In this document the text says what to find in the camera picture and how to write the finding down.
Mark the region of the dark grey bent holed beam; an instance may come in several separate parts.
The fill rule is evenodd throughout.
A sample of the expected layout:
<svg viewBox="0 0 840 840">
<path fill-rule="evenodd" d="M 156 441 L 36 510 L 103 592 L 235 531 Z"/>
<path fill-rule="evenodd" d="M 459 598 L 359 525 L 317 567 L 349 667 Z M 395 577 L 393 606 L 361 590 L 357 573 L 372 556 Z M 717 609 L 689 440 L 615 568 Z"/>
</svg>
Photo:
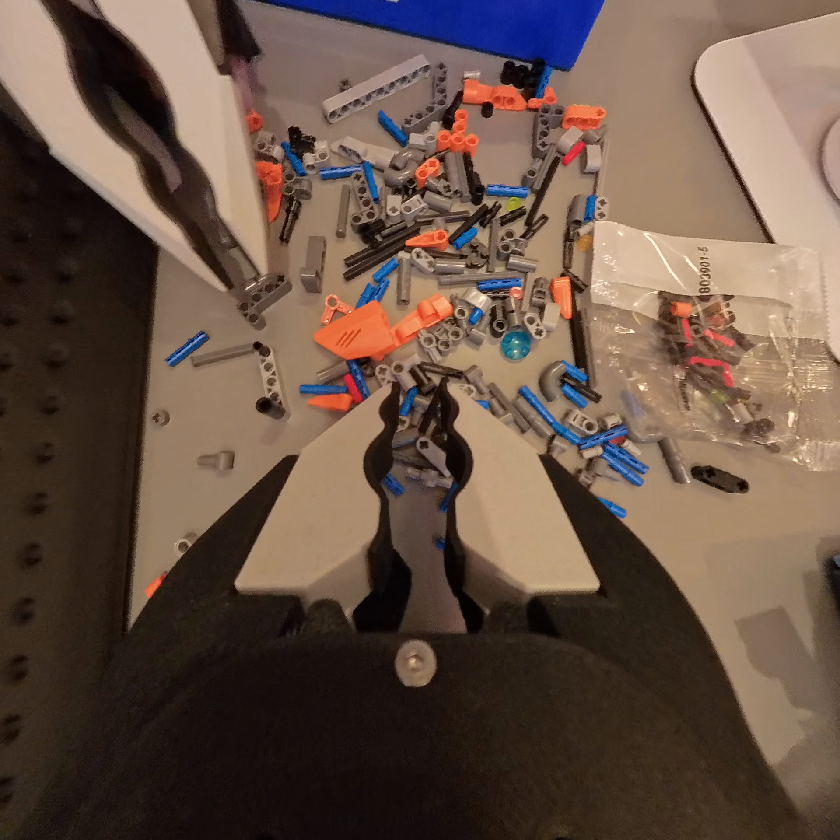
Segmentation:
<svg viewBox="0 0 840 840">
<path fill-rule="evenodd" d="M 266 327 L 266 313 L 291 291 L 291 281 L 284 275 L 260 272 L 256 262 L 237 237 L 222 234 L 220 257 L 223 283 L 237 302 L 237 311 L 255 330 Z"/>
</svg>

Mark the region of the blue plastic bin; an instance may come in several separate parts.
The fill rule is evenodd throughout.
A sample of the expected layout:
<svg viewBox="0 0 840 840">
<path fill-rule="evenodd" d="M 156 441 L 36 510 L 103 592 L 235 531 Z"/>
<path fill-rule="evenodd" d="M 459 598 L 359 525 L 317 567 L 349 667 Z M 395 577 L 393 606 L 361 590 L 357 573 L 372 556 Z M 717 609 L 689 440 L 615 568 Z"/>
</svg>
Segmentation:
<svg viewBox="0 0 840 840">
<path fill-rule="evenodd" d="M 271 1 L 420 39 L 570 70 L 603 1 Z"/>
</svg>

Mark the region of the white book stand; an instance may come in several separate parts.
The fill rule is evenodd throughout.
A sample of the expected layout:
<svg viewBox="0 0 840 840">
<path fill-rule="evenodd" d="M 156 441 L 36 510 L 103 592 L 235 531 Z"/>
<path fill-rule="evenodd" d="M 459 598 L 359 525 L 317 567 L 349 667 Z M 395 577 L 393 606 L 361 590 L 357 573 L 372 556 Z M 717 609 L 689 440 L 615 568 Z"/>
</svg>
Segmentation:
<svg viewBox="0 0 840 840">
<path fill-rule="evenodd" d="M 838 356 L 839 13 L 720 41 L 694 84 L 772 240 L 820 256 Z"/>
</svg>

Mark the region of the small bag of brick parts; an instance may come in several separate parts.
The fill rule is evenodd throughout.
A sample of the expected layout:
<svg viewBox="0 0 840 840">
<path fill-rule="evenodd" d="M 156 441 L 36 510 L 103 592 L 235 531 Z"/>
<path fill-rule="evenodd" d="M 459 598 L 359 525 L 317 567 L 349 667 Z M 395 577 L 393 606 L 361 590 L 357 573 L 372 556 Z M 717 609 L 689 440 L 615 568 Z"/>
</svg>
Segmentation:
<svg viewBox="0 0 840 840">
<path fill-rule="evenodd" d="M 838 471 L 838 358 L 809 249 L 594 227 L 591 339 L 634 433 Z"/>
</svg>

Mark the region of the pile of brick parts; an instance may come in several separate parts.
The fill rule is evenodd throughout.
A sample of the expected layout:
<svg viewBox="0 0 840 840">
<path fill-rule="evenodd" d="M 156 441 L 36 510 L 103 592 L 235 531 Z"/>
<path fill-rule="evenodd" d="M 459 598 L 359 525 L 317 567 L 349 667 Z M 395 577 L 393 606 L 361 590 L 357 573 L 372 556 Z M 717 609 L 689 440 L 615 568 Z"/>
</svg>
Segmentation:
<svg viewBox="0 0 840 840">
<path fill-rule="evenodd" d="M 391 504 L 392 521 L 407 546 L 426 544 L 433 533 L 443 548 L 444 512 L 441 499 L 451 493 L 453 480 L 446 477 L 427 455 L 445 455 L 445 434 L 432 420 L 425 432 L 429 446 L 417 448 L 417 425 L 440 378 L 422 366 L 449 365 L 448 355 L 469 343 L 479 330 L 482 342 L 485 324 L 497 320 L 495 310 L 522 295 L 524 273 L 495 268 L 487 271 L 488 256 L 497 247 L 487 246 L 478 223 L 455 237 L 460 248 L 451 248 L 449 229 L 459 230 L 467 214 L 445 224 L 438 209 L 447 201 L 432 193 L 433 204 L 422 197 L 420 208 L 427 219 L 404 224 L 399 214 L 386 216 L 381 247 L 365 246 L 361 257 L 343 263 L 343 240 L 328 227 L 341 208 L 340 190 L 305 211 L 311 230 L 297 236 L 298 257 L 290 261 L 289 280 L 296 281 L 289 304 L 273 307 L 266 314 L 266 331 L 239 328 L 242 318 L 204 283 L 175 268 L 173 258 L 161 258 L 155 298 L 155 347 L 169 350 L 175 339 L 189 338 L 203 330 L 210 338 L 192 356 L 193 361 L 170 367 L 161 363 L 155 373 L 155 393 L 166 396 L 166 408 L 174 420 L 170 431 L 158 433 L 155 444 L 147 439 L 146 454 L 155 453 L 155 486 L 151 465 L 144 478 L 143 521 L 148 543 L 155 537 L 159 547 L 173 543 L 188 532 L 199 539 L 211 520 L 240 490 L 247 478 L 255 478 L 281 456 L 309 444 L 336 421 L 358 406 L 361 392 L 341 356 L 335 356 L 312 340 L 328 326 L 321 310 L 328 311 L 329 325 L 338 326 L 354 315 L 350 309 L 368 308 L 359 316 L 361 335 L 355 352 L 357 365 L 367 376 L 366 387 L 376 392 L 382 385 L 400 382 L 405 391 L 420 388 L 410 409 L 399 418 L 395 438 L 395 463 L 383 484 Z M 308 291 L 298 280 L 298 269 L 308 270 L 305 251 L 316 246 L 315 269 L 321 249 L 327 260 L 321 269 L 325 288 Z M 263 396 L 254 342 L 268 345 L 280 369 L 289 418 L 280 422 L 256 411 Z M 235 452 L 232 470 L 219 472 L 196 464 L 199 455 L 229 449 Z"/>
</svg>

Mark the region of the black studded mat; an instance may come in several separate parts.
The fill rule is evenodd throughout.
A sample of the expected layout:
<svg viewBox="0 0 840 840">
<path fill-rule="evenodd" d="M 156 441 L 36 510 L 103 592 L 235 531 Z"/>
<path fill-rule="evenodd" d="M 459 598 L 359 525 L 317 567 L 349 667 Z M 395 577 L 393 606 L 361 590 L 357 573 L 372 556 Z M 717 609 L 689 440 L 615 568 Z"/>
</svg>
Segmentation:
<svg viewBox="0 0 840 840">
<path fill-rule="evenodd" d="M 2 111 L 1 824 L 125 626 L 159 249 Z"/>
</svg>

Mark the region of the grey desk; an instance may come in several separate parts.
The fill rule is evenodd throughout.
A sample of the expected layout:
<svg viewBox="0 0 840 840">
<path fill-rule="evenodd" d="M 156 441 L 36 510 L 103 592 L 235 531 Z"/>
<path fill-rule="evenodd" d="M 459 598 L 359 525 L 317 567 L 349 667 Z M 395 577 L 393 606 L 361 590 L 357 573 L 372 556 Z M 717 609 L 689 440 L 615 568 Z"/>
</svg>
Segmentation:
<svg viewBox="0 0 840 840">
<path fill-rule="evenodd" d="M 343 78 L 357 81 L 424 53 L 444 61 L 449 76 L 480 70 L 497 79 L 502 60 L 449 45 L 361 27 L 263 3 L 242 4 L 263 50 L 255 63 L 258 110 L 280 133 L 295 123 L 330 140 L 350 135 L 389 144 L 366 109 L 325 125 L 321 102 Z M 611 218 L 653 232 L 741 241 L 764 240 L 692 87 L 694 65 L 724 39 L 838 10 L 838 2 L 606 2 L 572 71 L 554 75 L 564 102 L 607 109 L 611 141 L 605 194 Z M 315 184 L 290 242 L 279 248 L 279 272 L 290 275 L 304 216 L 326 198 Z M 193 361 L 209 341 L 203 330 L 155 347 L 148 406 L 166 408 L 155 373 Z M 132 621 L 147 602 L 145 587 L 167 571 L 174 543 L 159 547 L 144 533 L 146 454 L 164 427 L 148 426 L 143 449 L 139 524 L 129 600 Z M 820 571 L 817 544 L 838 535 L 838 473 L 811 472 L 765 454 L 685 442 L 691 464 L 714 465 L 745 478 L 749 494 L 734 497 L 702 485 L 680 487 L 656 448 L 645 486 L 606 479 L 596 490 L 628 511 L 626 523 L 664 564 L 689 599 L 729 672 L 765 757 L 796 806 L 834 828 L 838 809 L 838 620 Z"/>
</svg>

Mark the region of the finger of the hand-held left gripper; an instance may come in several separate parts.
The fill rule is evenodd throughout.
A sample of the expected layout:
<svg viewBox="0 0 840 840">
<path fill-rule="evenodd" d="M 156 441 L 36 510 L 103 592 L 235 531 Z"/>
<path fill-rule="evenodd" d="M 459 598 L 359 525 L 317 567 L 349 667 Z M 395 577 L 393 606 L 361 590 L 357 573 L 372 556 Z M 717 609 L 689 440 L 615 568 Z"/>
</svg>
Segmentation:
<svg viewBox="0 0 840 840">
<path fill-rule="evenodd" d="M 205 259 L 143 183 L 136 154 L 113 138 L 84 102 L 67 42 L 41 2 L 2 2 L 2 92 L 24 124 L 73 175 L 117 209 L 165 252 L 222 290 Z"/>
<path fill-rule="evenodd" d="M 213 193 L 215 213 L 258 275 L 269 268 L 266 210 L 243 103 L 222 70 L 213 2 L 104 1 L 104 20 L 145 59 L 171 106 L 180 145 Z"/>
</svg>

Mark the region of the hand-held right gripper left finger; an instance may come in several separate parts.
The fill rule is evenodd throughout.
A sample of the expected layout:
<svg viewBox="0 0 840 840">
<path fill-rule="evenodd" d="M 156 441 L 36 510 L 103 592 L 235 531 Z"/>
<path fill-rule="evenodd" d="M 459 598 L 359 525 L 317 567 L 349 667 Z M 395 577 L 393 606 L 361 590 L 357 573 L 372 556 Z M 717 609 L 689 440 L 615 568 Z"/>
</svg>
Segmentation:
<svg viewBox="0 0 840 840">
<path fill-rule="evenodd" d="M 392 542 L 384 478 L 401 393 L 382 387 L 299 454 L 235 586 L 335 601 L 362 631 L 399 629 L 412 574 Z"/>
</svg>

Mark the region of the black brick connector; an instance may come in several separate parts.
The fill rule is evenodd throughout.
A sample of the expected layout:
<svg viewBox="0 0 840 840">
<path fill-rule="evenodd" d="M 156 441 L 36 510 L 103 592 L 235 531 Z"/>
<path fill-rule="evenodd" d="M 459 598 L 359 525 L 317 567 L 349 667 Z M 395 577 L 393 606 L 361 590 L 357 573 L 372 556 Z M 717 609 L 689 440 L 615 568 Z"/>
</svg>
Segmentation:
<svg viewBox="0 0 840 840">
<path fill-rule="evenodd" d="M 712 465 L 693 465 L 689 472 L 693 480 L 731 495 L 744 495 L 750 490 L 746 479 Z"/>
</svg>

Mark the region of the grey brick arm with pins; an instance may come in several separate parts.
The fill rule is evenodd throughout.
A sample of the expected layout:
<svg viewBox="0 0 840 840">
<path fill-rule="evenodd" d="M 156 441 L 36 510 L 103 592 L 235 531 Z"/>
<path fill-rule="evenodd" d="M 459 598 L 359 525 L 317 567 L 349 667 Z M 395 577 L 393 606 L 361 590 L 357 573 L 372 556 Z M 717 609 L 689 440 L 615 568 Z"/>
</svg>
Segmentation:
<svg viewBox="0 0 840 840">
<path fill-rule="evenodd" d="M 285 422 L 289 418 L 289 410 L 274 352 L 268 345 L 261 342 L 254 342 L 253 347 L 264 392 L 257 399 L 255 409 L 257 413 L 265 417 Z"/>
</svg>

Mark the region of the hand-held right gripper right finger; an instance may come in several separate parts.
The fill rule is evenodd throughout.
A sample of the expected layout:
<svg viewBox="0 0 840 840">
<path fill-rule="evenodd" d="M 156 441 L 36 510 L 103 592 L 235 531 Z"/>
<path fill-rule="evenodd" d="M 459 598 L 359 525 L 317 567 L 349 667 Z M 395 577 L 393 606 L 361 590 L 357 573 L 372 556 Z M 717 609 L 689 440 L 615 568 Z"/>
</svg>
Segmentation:
<svg viewBox="0 0 840 840">
<path fill-rule="evenodd" d="M 441 387 L 447 468 L 446 579 L 467 632 L 493 613 L 540 627 L 599 606 L 599 577 L 552 483 L 558 467 L 455 387 Z"/>
</svg>

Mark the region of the long light grey holed beam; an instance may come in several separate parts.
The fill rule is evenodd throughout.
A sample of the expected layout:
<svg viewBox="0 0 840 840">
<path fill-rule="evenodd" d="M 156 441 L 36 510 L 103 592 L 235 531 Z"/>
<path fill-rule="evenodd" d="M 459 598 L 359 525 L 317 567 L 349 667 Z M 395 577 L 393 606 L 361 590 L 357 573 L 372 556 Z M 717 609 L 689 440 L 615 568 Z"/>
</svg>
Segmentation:
<svg viewBox="0 0 840 840">
<path fill-rule="evenodd" d="M 324 99 L 321 105 L 322 116 L 328 124 L 344 120 L 427 78 L 431 67 L 431 63 L 422 54 L 407 59 Z"/>
</svg>

